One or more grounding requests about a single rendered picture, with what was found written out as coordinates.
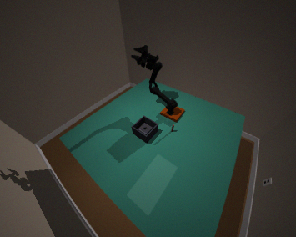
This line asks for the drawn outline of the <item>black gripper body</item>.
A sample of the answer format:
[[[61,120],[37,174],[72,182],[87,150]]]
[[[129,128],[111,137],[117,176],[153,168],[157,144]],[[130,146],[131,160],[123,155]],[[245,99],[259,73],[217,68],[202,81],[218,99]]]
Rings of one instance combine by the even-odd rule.
[[[148,46],[144,45],[143,47],[143,54],[141,55],[141,57],[138,57],[138,65],[141,64],[142,60],[143,60],[143,56],[147,57],[149,60],[147,60],[148,62],[151,60],[152,55],[150,55],[150,53],[148,52]]]

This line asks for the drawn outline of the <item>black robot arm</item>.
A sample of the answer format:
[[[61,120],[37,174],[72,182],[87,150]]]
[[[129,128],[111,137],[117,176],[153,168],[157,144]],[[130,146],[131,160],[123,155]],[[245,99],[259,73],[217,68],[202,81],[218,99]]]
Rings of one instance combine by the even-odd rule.
[[[146,64],[146,68],[149,70],[153,70],[152,76],[149,80],[149,89],[150,92],[152,94],[158,95],[166,104],[167,107],[166,109],[167,114],[169,115],[173,115],[174,114],[174,108],[176,108],[178,106],[178,103],[174,100],[174,99],[169,99],[167,96],[165,96],[162,92],[160,92],[158,85],[155,83],[155,78],[158,75],[158,72],[161,70],[162,68],[162,63],[161,62],[157,62],[159,60],[159,56],[157,55],[157,57],[153,56],[151,57],[151,60],[148,62],[147,60],[149,60],[147,57],[143,56],[143,60],[141,62],[141,67],[145,67],[145,63]],[[152,87],[152,83],[154,83],[154,87]]]

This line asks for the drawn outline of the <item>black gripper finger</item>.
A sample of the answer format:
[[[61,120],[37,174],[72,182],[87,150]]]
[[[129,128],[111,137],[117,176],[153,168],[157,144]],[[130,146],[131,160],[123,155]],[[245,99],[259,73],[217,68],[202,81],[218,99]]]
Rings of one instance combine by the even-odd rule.
[[[143,46],[141,48],[135,48],[134,50],[140,52],[141,54],[143,54]]]
[[[138,56],[132,55],[132,58],[138,62]]]

